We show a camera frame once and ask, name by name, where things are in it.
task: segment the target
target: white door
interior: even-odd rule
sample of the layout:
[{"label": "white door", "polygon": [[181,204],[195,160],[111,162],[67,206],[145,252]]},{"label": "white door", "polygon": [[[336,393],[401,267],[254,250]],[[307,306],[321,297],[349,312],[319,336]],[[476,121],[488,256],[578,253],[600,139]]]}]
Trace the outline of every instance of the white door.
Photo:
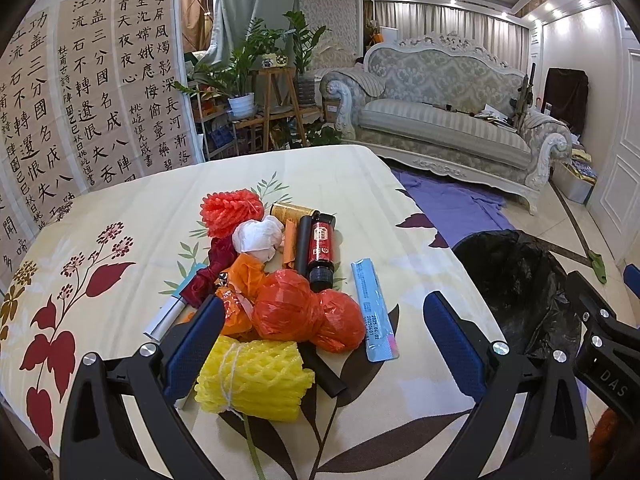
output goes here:
[{"label": "white door", "polygon": [[587,208],[618,262],[640,229],[640,43],[615,12],[622,40],[620,113],[617,125],[611,125],[613,145]]}]

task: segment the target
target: green slipper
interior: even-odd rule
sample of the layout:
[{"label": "green slipper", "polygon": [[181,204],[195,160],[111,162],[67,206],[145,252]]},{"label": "green slipper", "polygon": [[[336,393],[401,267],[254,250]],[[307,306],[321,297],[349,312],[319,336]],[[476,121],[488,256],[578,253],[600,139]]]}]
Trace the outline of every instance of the green slipper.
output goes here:
[{"label": "green slipper", "polygon": [[607,283],[607,271],[604,268],[602,255],[596,254],[590,250],[587,256],[591,261],[591,268],[593,268],[593,272],[596,273],[596,277],[598,278],[599,282],[605,285]]}]

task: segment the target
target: black trash bag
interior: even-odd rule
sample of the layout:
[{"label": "black trash bag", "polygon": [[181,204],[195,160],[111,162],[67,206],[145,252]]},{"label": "black trash bag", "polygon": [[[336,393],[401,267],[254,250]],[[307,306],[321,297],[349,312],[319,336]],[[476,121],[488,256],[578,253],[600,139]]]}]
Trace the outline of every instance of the black trash bag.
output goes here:
[{"label": "black trash bag", "polygon": [[580,319],[564,296],[566,273],[535,238],[485,231],[453,249],[498,322],[512,351],[545,360],[562,350],[572,360]]}]

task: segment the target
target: sofa armrest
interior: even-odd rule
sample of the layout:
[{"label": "sofa armrest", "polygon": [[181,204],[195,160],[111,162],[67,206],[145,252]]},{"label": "sofa armrest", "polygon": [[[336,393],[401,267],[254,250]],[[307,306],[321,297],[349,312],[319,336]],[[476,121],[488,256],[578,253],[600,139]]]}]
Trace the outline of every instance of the sofa armrest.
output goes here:
[{"label": "sofa armrest", "polygon": [[373,98],[352,78],[339,72],[329,72],[322,78],[320,93],[325,99],[340,99],[335,128],[344,139],[355,140],[360,110]]},{"label": "sofa armrest", "polygon": [[[536,124],[546,117],[539,112],[529,112],[529,124]],[[569,129],[556,121],[546,122],[532,128],[523,128],[522,138],[531,150],[531,162],[527,168],[529,175],[525,184],[533,189],[542,189],[549,180],[551,160],[569,160],[573,141]]]}]

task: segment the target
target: red bottle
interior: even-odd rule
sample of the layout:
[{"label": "red bottle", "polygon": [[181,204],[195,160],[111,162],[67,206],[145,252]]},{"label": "red bottle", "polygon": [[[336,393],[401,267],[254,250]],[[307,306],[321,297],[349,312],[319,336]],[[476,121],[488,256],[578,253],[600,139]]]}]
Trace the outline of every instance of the red bottle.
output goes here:
[{"label": "red bottle", "polygon": [[334,227],[335,216],[314,215],[309,240],[309,263],[306,267],[309,285],[314,292],[334,288]]}]

